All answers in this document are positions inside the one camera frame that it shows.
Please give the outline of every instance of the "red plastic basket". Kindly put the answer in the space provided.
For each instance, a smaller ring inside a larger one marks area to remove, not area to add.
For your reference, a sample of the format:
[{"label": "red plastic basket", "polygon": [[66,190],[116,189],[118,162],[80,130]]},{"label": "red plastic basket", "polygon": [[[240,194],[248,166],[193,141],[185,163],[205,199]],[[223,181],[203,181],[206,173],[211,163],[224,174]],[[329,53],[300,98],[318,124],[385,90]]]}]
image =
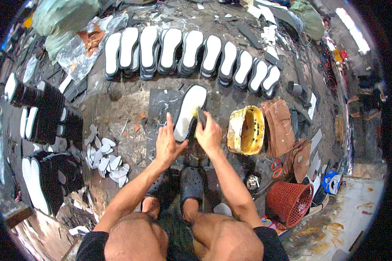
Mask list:
[{"label": "red plastic basket", "polygon": [[294,227],[305,215],[312,202],[312,184],[276,182],[266,196],[266,204],[276,213],[287,228]]}]

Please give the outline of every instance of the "green sack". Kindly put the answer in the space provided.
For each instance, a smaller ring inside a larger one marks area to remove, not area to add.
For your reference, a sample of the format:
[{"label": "green sack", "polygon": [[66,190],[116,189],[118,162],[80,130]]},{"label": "green sack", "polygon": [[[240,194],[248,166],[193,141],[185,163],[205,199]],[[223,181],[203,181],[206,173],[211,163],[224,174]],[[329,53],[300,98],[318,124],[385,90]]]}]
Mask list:
[{"label": "green sack", "polygon": [[325,27],[322,17],[308,1],[295,0],[289,9],[303,20],[305,23],[303,31],[312,39],[319,41],[324,37]]}]

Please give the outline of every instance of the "white insole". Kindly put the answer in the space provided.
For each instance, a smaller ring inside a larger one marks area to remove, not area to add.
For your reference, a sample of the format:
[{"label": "white insole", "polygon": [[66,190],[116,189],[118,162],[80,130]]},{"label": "white insole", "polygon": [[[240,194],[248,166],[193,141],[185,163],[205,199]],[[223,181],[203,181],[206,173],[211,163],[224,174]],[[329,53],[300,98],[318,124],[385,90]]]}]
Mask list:
[{"label": "white insole", "polygon": [[23,107],[22,115],[20,117],[20,136],[22,137],[22,139],[25,138],[26,117],[27,117],[27,109]]},{"label": "white insole", "polygon": [[196,62],[196,52],[203,43],[203,33],[199,31],[190,31],[185,39],[185,50],[183,52],[183,65],[193,67]]},{"label": "white insole", "polygon": [[264,79],[264,77],[266,77],[266,75],[267,75],[267,65],[264,61],[261,60],[257,63],[256,73],[253,80],[251,81],[250,88],[253,91],[258,90],[261,81]]},{"label": "white insole", "polygon": [[132,48],[138,39],[138,28],[128,27],[122,33],[120,40],[120,60],[122,67],[129,67],[132,63]]},{"label": "white insole", "polygon": [[222,55],[225,56],[225,59],[221,65],[221,73],[225,76],[229,76],[231,68],[234,65],[233,61],[235,61],[237,56],[237,47],[233,43],[227,42]]},{"label": "white insole", "polygon": [[181,31],[176,28],[169,29],[163,39],[161,66],[170,68],[174,61],[174,50],[181,41]]},{"label": "white insole", "polygon": [[25,159],[22,159],[23,178],[25,179],[30,200],[35,208],[40,209],[45,215],[49,215],[48,204],[43,195],[41,180],[39,178],[39,164],[33,159],[30,163],[30,170],[28,170],[27,163],[25,163],[25,167],[23,166],[23,160]]},{"label": "white insole", "polygon": [[239,84],[244,82],[248,71],[250,71],[252,65],[252,56],[247,51],[243,51],[240,57],[240,67],[235,73],[235,81]]},{"label": "white insole", "polygon": [[114,74],[116,72],[116,58],[117,51],[120,44],[120,36],[121,33],[114,33],[107,38],[105,45],[105,54],[106,54],[106,73]]},{"label": "white insole", "polygon": [[38,112],[37,107],[31,107],[29,111],[29,116],[27,117],[27,122],[26,122],[26,138],[30,139],[32,136],[32,128],[33,128],[33,122],[35,121],[35,116],[36,113]]},{"label": "white insole", "polygon": [[211,35],[206,41],[206,49],[208,53],[206,54],[205,60],[203,61],[203,69],[213,70],[216,64],[216,59],[221,51],[221,39],[217,36]]},{"label": "white insole", "polygon": [[15,90],[16,90],[15,74],[11,73],[9,78],[7,79],[6,86],[5,86],[5,94],[7,95],[7,98],[10,101],[13,99]]},{"label": "white insole", "polygon": [[154,50],[153,46],[157,40],[158,32],[157,27],[147,26],[141,33],[140,45],[141,45],[141,59],[142,66],[151,67],[154,63]]},{"label": "white insole", "polygon": [[280,78],[279,68],[277,68],[277,66],[273,65],[272,68],[270,69],[269,76],[263,81],[263,87],[266,91],[268,91],[267,95],[270,96],[269,89],[273,85],[273,83],[275,83],[279,80],[279,78]]},{"label": "white insole", "polygon": [[180,114],[174,128],[174,138],[178,142],[185,140],[189,133],[189,124],[194,117],[197,107],[202,107],[206,100],[207,91],[199,85],[194,85],[184,97]]}]

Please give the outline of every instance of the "plastic wrap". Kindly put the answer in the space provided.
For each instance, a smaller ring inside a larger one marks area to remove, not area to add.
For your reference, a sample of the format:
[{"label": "plastic wrap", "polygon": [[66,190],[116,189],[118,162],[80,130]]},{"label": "plastic wrap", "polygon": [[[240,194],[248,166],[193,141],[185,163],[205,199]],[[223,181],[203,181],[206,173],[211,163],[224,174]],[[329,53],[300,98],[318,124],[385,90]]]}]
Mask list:
[{"label": "plastic wrap", "polygon": [[37,62],[38,60],[36,59],[35,54],[33,54],[26,65],[25,75],[23,76],[24,84],[27,83],[27,81],[29,81],[32,78]]},{"label": "plastic wrap", "polygon": [[86,57],[86,47],[78,35],[75,35],[61,48],[56,60],[67,74],[72,77],[74,84],[78,84],[90,72],[104,49],[107,37],[114,33],[115,30],[125,28],[127,22],[128,14],[126,13],[115,18],[112,15],[104,19],[93,18],[84,30],[89,33],[94,31],[93,23],[96,23],[102,31],[105,31],[105,36],[100,41],[97,50],[89,57]]}]

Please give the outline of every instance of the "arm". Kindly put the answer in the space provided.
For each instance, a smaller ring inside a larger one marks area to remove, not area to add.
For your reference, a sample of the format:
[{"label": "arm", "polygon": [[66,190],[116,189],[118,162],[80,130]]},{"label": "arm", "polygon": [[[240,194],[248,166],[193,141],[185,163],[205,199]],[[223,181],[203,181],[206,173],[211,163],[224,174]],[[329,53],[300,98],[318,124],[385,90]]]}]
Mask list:
[{"label": "arm", "polygon": [[173,136],[173,124],[170,113],[167,113],[167,126],[158,130],[157,156],[155,160],[134,180],[128,183],[106,208],[105,214],[93,231],[109,232],[121,217],[130,214],[144,198],[152,183],[167,170],[177,156],[187,146],[188,141],[176,143]]},{"label": "arm", "polygon": [[241,221],[250,224],[251,227],[264,226],[257,215],[250,192],[248,192],[221,149],[222,131],[220,126],[213,121],[209,112],[204,113],[206,115],[206,128],[203,130],[201,123],[199,123],[195,136],[215,167],[222,192],[230,209]]}]

